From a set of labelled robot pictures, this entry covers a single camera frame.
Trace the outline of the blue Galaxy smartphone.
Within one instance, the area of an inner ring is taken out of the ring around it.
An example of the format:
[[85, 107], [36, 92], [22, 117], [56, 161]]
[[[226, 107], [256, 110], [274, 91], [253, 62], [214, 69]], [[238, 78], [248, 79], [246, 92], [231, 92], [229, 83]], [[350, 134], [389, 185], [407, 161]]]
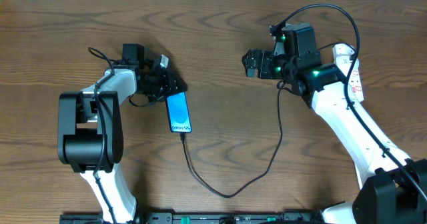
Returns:
[[171, 95], [166, 99], [169, 127], [174, 133], [191, 133], [191, 121], [185, 92]]

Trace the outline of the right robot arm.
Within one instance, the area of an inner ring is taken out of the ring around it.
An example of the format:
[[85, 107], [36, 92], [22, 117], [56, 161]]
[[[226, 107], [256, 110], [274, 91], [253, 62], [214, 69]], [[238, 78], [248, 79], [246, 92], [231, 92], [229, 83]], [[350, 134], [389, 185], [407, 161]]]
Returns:
[[426, 200], [405, 177], [426, 190], [426, 160], [413, 161], [398, 148], [361, 105], [360, 76], [353, 71], [354, 50], [333, 48], [334, 62], [323, 64], [309, 23], [286, 25], [272, 50], [250, 49], [242, 64], [248, 77], [278, 79], [291, 85], [333, 130], [352, 158], [360, 192], [352, 203], [321, 210], [325, 223], [425, 223]]

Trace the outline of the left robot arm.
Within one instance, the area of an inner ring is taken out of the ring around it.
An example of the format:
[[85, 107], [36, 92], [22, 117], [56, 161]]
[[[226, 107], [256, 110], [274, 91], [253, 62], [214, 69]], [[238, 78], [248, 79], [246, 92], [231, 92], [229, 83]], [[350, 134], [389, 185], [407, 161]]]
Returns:
[[80, 91], [59, 96], [57, 154], [89, 184], [101, 206], [99, 214], [62, 214], [60, 223], [145, 223], [126, 183], [120, 161], [124, 138], [120, 106], [134, 95], [148, 105], [186, 91], [170, 59], [138, 43], [125, 43], [120, 59], [88, 51], [107, 62], [103, 76]]

